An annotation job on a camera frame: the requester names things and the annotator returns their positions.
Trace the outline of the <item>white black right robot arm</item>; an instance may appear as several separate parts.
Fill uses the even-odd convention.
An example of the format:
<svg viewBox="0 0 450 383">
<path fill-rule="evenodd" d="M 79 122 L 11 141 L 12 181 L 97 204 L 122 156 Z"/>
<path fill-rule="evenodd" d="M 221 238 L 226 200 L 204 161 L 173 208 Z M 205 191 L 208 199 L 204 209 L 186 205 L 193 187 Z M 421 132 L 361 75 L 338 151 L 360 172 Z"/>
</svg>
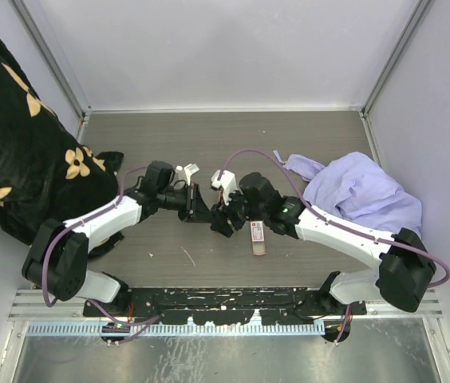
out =
<svg viewBox="0 0 450 383">
<path fill-rule="evenodd" d="M 277 235 L 320 243 L 366 265 L 363 271 L 335 271 L 328 276 L 319 295 L 328 314 L 376 299 L 414 313 L 436 273 L 420 237 L 409 229 L 397 233 L 369 229 L 318 207 L 306 207 L 296 196 L 280 195 L 258 172 L 237 180 L 232 172 L 217 171 L 211 188 L 220 194 L 211 209 L 212 231 L 231 237 L 245 222 L 259 222 Z"/>
</svg>

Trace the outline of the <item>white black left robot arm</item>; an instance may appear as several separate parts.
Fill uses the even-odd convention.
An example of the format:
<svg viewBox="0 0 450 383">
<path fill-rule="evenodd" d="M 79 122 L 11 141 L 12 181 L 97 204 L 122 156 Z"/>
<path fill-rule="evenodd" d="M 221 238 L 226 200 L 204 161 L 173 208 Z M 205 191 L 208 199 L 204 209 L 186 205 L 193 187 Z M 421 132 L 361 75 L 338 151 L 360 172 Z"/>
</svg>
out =
<svg viewBox="0 0 450 383">
<path fill-rule="evenodd" d="M 196 164 L 173 167 L 153 161 L 134 187 L 121 188 L 106 205 L 65 222 L 46 220 L 23 264 L 23 277 L 41 287 L 48 307 L 78 297 L 101 302 L 112 316 L 124 314 L 129 307 L 125 283 L 106 273 L 90 271 L 89 253 L 160 209 L 175 211 L 186 223 L 210 223 L 212 214 L 199 185 L 191 179 L 198 170 Z"/>
</svg>

